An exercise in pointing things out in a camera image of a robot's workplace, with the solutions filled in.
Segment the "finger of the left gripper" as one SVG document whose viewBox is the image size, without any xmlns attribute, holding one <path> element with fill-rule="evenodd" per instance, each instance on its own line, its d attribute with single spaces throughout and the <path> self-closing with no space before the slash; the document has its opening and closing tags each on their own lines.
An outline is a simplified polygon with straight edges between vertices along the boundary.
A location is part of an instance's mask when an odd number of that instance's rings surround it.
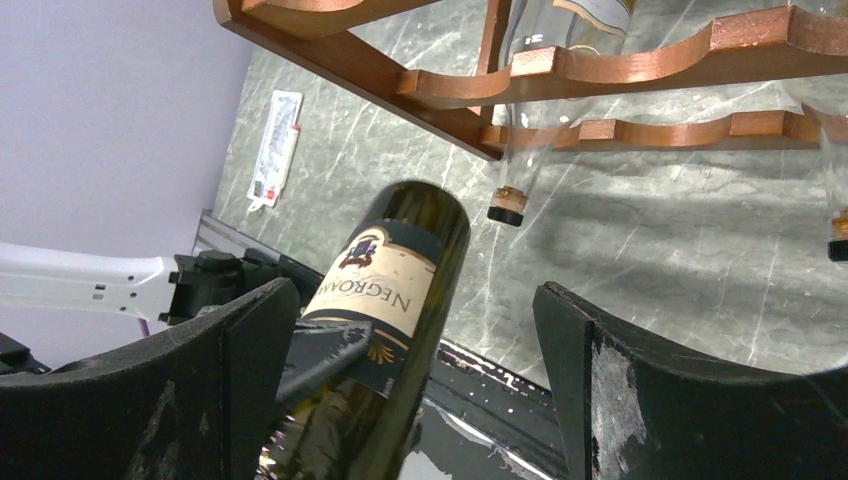
<svg viewBox="0 0 848 480">
<path fill-rule="evenodd" d="M 297 320 L 276 394 L 277 410 L 291 410 L 363 358 L 371 333 L 369 321 Z"/>
</svg>

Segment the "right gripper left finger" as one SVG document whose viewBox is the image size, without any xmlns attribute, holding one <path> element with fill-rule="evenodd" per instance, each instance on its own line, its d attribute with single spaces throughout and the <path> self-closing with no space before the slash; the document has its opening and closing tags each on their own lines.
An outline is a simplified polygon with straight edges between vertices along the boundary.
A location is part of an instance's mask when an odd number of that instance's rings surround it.
<svg viewBox="0 0 848 480">
<path fill-rule="evenodd" d="M 251 479 L 299 296 L 278 278 L 124 347 L 1 379 L 5 479 Z"/>
</svg>

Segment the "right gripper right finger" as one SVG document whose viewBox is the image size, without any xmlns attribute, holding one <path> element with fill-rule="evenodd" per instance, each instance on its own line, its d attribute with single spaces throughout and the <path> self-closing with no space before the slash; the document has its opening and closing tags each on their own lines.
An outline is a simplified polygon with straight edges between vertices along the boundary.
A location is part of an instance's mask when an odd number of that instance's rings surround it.
<svg viewBox="0 0 848 480">
<path fill-rule="evenodd" d="M 572 479 L 843 479 L 847 370 L 726 361 L 547 282 L 533 317 Z"/>
</svg>

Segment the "dark wine bottle white label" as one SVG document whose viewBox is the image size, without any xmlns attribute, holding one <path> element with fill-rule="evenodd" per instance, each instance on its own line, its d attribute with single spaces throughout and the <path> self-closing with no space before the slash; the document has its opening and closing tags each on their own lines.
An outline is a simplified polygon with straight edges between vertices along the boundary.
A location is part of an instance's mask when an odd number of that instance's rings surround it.
<svg viewBox="0 0 848 480">
<path fill-rule="evenodd" d="M 285 405 L 258 478 L 400 475 L 469 242 L 464 207 L 437 185 L 375 197 L 302 313 L 311 326 L 369 323 L 366 354 Z"/>
</svg>

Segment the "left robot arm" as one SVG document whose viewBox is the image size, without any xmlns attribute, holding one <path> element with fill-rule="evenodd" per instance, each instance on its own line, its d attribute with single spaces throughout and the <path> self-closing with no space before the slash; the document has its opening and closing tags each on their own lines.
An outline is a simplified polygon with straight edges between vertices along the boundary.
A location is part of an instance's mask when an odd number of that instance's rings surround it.
<svg viewBox="0 0 848 480">
<path fill-rule="evenodd" d="M 274 279 L 291 280 L 301 303 L 316 291 L 317 272 L 249 248 L 242 256 L 205 250 L 194 256 L 123 258 L 1 245 L 1 302 L 118 313 L 177 325 Z M 288 410 L 315 396 L 362 359 L 372 335 L 367 321 L 296 320 L 276 404 Z"/>
</svg>

